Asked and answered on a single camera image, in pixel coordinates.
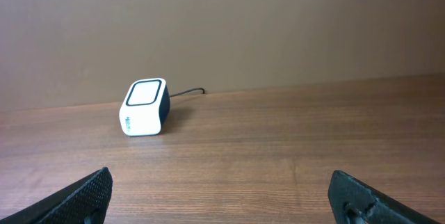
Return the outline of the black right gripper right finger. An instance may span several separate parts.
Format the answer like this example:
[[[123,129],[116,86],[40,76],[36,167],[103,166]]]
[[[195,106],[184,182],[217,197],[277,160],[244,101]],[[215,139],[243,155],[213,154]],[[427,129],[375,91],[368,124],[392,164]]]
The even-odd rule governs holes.
[[[341,170],[332,173],[327,195],[337,223],[439,224]]]

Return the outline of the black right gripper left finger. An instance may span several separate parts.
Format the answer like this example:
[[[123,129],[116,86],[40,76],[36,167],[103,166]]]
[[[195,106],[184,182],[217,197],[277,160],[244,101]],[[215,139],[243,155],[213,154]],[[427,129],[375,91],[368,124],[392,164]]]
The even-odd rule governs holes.
[[[103,167],[43,200],[1,219],[1,224],[103,224],[113,178]]]

